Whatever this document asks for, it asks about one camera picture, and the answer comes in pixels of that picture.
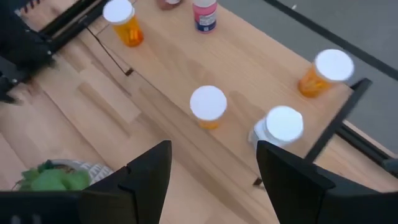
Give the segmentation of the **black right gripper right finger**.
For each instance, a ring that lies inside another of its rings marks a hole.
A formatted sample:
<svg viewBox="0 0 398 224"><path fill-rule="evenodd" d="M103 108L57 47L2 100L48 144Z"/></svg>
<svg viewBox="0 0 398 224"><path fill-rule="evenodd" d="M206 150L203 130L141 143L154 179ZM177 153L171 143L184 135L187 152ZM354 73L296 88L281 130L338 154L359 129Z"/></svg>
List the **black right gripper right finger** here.
<svg viewBox="0 0 398 224"><path fill-rule="evenodd" d="M397 224L397 192L381 193L258 141L261 179L280 223Z"/></svg>

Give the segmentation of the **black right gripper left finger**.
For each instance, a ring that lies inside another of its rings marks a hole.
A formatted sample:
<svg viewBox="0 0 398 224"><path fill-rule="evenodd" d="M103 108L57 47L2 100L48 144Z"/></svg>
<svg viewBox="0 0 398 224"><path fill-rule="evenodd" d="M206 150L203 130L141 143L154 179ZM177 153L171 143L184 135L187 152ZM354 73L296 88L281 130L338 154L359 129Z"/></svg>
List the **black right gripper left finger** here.
<svg viewBox="0 0 398 224"><path fill-rule="evenodd" d="M164 140L84 190L1 192L1 223L158 223L171 165Z"/></svg>

